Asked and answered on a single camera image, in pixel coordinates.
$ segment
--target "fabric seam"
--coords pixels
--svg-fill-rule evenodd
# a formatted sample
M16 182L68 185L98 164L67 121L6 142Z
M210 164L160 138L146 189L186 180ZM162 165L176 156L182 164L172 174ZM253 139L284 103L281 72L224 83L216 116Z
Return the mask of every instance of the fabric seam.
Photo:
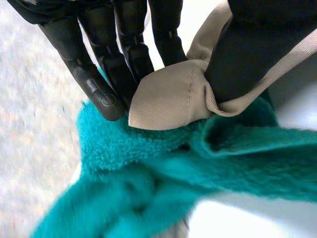
M191 75L190 75L190 83L189 83L189 92L188 92L188 102L187 102L187 119L186 123L188 123L190 119L190 113L189 113L189 108L190 108L190 99L191 99L191 93L192 93L192 85L193 85L193 72L194 69L192 69Z

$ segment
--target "gray floor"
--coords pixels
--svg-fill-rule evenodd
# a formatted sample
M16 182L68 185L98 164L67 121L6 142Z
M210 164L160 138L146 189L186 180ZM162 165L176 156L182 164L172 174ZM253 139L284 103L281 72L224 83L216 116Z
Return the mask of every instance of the gray floor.
M37 26L0 1L0 237L25 237L79 162L85 96Z

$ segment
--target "black robotic finger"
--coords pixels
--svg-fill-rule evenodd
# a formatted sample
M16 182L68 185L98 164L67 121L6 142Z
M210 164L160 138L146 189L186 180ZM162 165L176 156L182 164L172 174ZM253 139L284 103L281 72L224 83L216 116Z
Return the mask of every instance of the black robotic finger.
M149 0L154 41L165 66L186 61L177 34L183 0Z
M103 117L111 121L122 117L124 107L91 61L77 17L64 17L39 26Z
M78 17L108 82L128 111L138 84L116 42L113 5L81 9Z
M140 82L154 71L149 48L143 39L147 0L114 0L112 3L123 54L134 78Z

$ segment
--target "beige strap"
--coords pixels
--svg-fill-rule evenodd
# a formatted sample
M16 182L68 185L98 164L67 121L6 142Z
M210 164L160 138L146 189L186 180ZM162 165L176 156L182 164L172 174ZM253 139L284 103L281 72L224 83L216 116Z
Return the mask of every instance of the beige strap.
M267 87L317 52L317 29L273 66L246 95L217 105L204 77L221 29L232 15L228 2L218 5L197 32L188 61L171 65L142 79L135 93L129 125L141 129L174 129L213 114L232 117L243 112Z

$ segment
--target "teal fabric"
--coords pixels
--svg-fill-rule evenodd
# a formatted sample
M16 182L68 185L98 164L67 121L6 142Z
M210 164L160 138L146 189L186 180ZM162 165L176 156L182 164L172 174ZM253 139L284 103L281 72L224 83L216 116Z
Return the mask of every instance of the teal fabric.
M78 131L80 179L33 238L149 238L223 191L317 202L317 133L280 128L267 95L236 117L168 131L106 121L88 103Z

